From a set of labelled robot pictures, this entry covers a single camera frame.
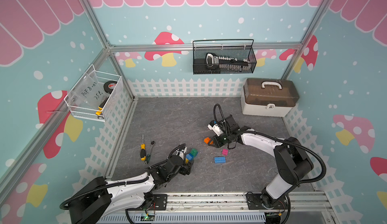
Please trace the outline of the light blue lego brick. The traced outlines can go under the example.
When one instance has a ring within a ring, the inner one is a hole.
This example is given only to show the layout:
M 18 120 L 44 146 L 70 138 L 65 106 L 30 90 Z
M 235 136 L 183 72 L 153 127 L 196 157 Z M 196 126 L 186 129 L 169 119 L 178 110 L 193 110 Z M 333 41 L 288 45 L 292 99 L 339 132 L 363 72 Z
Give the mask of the light blue lego brick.
M 226 163 L 225 156 L 216 156 L 216 157 L 214 157 L 214 163 L 215 164 L 224 164 L 224 163 Z
M 193 155 L 192 154 L 187 154 L 186 156 L 186 159 L 188 160 L 188 161 L 192 161 L 193 159 L 194 159 L 194 157 L 193 157 Z

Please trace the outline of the green lego brick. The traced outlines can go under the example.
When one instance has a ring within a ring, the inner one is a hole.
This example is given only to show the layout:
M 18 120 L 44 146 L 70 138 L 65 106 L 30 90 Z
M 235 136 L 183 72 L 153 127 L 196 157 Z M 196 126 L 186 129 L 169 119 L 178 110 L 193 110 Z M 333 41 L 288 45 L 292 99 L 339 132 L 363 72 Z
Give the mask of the green lego brick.
M 198 155 L 198 150 L 195 149 L 195 148 L 192 148 L 190 153 L 189 153 L 192 157 L 196 157 Z

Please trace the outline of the orange lego brick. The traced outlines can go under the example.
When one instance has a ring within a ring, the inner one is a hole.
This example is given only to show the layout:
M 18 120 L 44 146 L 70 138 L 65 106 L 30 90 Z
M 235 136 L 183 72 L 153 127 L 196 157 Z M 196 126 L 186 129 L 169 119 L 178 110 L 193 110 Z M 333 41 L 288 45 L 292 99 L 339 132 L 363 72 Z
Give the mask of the orange lego brick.
M 205 138 L 205 139 L 204 139 L 204 142 L 205 142 L 207 145 L 213 145 L 213 144 L 214 144 L 213 139 L 211 139 L 211 138 L 209 138 L 209 137 Z

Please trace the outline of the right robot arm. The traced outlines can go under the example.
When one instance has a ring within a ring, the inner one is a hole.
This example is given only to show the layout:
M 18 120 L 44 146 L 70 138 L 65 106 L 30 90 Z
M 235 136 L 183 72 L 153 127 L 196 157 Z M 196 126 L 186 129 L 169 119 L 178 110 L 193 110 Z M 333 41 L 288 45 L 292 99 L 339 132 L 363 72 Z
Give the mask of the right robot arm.
M 239 126 L 232 115 L 225 116 L 220 104 L 213 108 L 213 121 L 208 125 L 215 135 L 207 145 L 228 150 L 238 144 L 254 148 L 272 157 L 276 175 L 259 194 L 246 194 L 251 208 L 275 209 L 280 203 L 289 204 L 289 193 L 302 184 L 322 180 L 327 166 L 316 152 L 303 146 L 295 137 L 279 138 Z

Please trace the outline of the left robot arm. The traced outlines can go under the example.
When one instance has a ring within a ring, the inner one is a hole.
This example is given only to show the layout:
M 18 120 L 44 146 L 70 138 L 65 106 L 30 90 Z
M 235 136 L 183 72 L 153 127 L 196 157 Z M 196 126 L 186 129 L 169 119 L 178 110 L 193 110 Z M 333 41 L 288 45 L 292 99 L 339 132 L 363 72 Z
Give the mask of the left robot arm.
M 166 187 L 178 174 L 190 174 L 192 163 L 186 161 L 186 151 L 185 144 L 175 147 L 166 160 L 135 177 L 118 181 L 97 177 L 59 207 L 69 212 L 72 224 L 95 224 L 122 210 L 155 210 L 157 200 L 153 191 Z

